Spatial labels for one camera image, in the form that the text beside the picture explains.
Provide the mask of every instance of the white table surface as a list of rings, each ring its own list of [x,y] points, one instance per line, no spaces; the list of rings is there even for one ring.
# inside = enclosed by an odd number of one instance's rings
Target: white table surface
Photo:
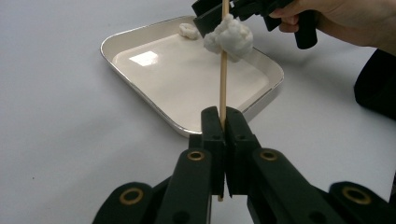
[[[155,186],[188,139],[107,65],[110,35],[193,15],[192,0],[0,3],[0,223],[91,223],[116,187]],[[387,200],[396,123],[360,107],[353,85],[374,49],[318,33],[293,35],[246,21],[255,47],[285,71],[280,94],[249,125],[314,186],[361,184]],[[252,223],[246,197],[214,202],[212,223]]]

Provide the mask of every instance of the brass rivet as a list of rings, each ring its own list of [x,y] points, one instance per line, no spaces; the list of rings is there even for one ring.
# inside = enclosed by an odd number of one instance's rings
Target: brass rivet
[[[132,199],[127,199],[126,196],[130,193],[135,193],[136,196],[133,197]],[[125,205],[132,205],[139,203],[142,199],[143,199],[143,190],[138,188],[127,189],[120,195],[120,202]]]
[[[270,150],[264,150],[262,153],[260,153],[260,157],[262,159],[265,159],[266,161],[276,161],[277,160],[276,153],[273,151],[270,151]]]
[[[187,155],[187,158],[189,158],[192,161],[201,161],[205,157],[205,154],[200,151],[192,151]]]
[[[346,186],[343,188],[343,194],[354,203],[366,205],[372,202],[370,195],[358,188]]]

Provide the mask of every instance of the clamp handle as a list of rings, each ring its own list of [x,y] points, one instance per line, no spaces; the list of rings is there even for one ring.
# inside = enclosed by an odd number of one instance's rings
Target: clamp handle
[[[318,43],[317,27],[315,23],[315,13],[307,10],[299,14],[299,31],[294,33],[297,47],[299,49],[309,49]]]
[[[268,31],[273,31],[282,21],[269,16],[264,17]],[[299,49],[310,49],[318,43],[317,27],[315,25],[315,13],[307,10],[299,14],[299,31],[294,33]]]

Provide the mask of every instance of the hand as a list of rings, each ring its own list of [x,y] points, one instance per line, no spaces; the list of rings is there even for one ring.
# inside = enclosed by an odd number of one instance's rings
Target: hand
[[[270,14],[282,32],[297,32],[298,14],[317,12],[317,28],[348,43],[396,55],[396,0],[294,0]]]

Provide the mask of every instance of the white foam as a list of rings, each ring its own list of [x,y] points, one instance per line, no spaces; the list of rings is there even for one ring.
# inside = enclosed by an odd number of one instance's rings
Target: white foam
[[[189,24],[189,23],[181,23],[179,26],[179,34],[181,36],[187,37],[188,39],[197,39],[198,38],[198,29]]]
[[[212,33],[205,35],[204,47],[217,54],[223,49],[231,56],[231,61],[238,62],[253,49],[253,34],[246,25],[228,14]]]

